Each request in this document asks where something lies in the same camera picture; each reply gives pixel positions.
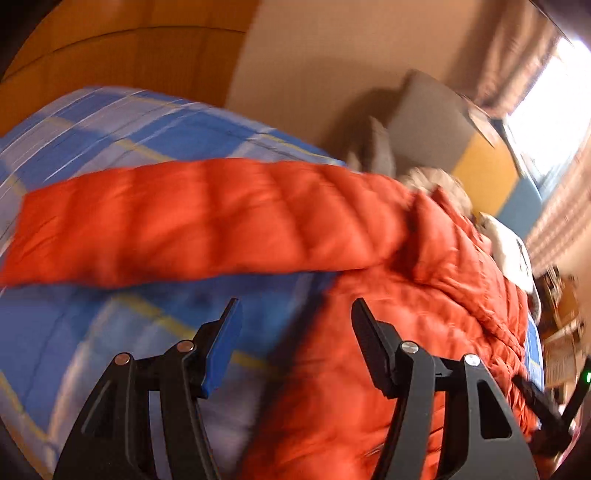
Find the orange down jacket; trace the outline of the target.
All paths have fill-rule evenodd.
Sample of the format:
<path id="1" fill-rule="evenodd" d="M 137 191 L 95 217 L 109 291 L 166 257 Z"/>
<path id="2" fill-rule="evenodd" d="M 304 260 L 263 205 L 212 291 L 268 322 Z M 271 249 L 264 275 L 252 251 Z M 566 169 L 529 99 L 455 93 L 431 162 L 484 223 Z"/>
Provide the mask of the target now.
<path id="1" fill-rule="evenodd" d="M 112 288 L 301 271 L 337 279 L 260 420 L 239 478 L 372 474 L 394 403 L 373 386 L 356 343 L 358 298 L 432 355 L 478 355 L 521 430 L 533 431 L 536 419 L 512 384 L 525 369 L 526 294 L 441 191 L 300 161 L 105 170 L 25 197 L 1 282 Z"/>

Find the blue plaid bed sheet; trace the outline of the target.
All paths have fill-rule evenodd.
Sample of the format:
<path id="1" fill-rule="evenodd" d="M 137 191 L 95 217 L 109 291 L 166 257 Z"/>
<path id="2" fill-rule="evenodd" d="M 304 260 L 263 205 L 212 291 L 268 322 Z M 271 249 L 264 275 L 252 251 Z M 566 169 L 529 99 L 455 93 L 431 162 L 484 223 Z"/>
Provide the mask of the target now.
<path id="1" fill-rule="evenodd" d="M 394 402 L 351 307 L 429 353 L 477 354 L 525 434 L 528 298 L 443 191 L 356 173 L 204 104 L 90 88 L 1 141 L 1 416 L 43 476 L 120 351 L 156 355 L 238 298 L 204 405 L 233 479 L 367 479 Z"/>

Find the cluttered wooden desk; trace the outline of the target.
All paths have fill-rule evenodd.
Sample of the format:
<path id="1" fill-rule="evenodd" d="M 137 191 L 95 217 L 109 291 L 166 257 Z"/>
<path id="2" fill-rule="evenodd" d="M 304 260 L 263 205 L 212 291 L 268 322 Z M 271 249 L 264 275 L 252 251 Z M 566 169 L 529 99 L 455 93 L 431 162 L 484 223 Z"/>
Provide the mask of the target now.
<path id="1" fill-rule="evenodd" d="M 585 319 L 578 299 L 578 280 L 551 266 L 535 279 L 535 285 L 542 305 L 538 332 L 545 390 L 564 405 L 574 391 L 585 356 Z"/>

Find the beige quilted pillow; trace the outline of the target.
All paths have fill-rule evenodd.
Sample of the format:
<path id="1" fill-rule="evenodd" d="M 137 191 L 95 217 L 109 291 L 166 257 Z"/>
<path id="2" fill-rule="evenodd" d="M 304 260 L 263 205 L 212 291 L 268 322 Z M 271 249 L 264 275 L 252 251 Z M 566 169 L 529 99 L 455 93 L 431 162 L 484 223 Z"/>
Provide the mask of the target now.
<path id="1" fill-rule="evenodd" d="M 503 275 L 528 295 L 530 315 L 538 325 L 541 300 L 535 286 L 532 265 L 523 240 L 495 217 L 481 213 L 477 229 L 492 244 L 492 257 Z"/>

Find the beige quilted garment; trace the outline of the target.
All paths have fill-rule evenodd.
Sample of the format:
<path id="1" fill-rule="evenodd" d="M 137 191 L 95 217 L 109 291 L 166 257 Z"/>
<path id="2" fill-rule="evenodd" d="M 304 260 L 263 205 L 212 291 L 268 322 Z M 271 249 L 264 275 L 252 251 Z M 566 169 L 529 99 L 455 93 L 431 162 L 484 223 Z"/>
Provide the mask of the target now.
<path id="1" fill-rule="evenodd" d="M 405 186 L 426 194 L 431 194 L 437 188 L 441 188 L 456 210 L 466 217 L 472 216 L 473 204 L 463 184 L 443 169 L 425 166 L 413 167 L 400 175 L 398 180 Z"/>

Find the grey yellow blue headboard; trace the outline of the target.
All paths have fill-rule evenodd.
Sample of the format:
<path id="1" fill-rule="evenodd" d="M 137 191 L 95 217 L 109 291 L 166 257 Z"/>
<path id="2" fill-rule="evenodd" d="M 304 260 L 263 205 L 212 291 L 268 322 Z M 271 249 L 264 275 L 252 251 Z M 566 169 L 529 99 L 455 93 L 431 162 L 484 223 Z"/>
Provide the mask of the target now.
<path id="1" fill-rule="evenodd" d="M 473 210 L 496 217 L 526 239 L 542 198 L 488 116 L 454 90 L 412 70 L 387 122 L 397 171 L 442 169 L 456 177 Z"/>

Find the beige curtain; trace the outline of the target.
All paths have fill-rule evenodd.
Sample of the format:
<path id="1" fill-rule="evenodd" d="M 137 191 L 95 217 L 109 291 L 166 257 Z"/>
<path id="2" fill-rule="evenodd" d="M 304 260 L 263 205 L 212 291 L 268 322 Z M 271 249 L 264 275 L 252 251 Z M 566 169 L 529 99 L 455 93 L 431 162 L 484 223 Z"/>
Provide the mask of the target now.
<path id="1" fill-rule="evenodd" d="M 530 1 L 507 1 L 495 28 L 473 102 L 489 117 L 511 114 L 553 57 L 559 29 Z"/>

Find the wooden wardrobe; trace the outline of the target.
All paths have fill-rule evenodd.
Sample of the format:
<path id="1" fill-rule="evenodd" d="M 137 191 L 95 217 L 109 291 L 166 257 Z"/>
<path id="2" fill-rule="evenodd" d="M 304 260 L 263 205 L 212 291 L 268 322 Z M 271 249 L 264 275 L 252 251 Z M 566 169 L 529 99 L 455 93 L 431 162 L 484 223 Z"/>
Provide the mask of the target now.
<path id="1" fill-rule="evenodd" d="M 256 1 L 61 1 L 1 73 L 1 131 L 87 86 L 224 105 Z"/>

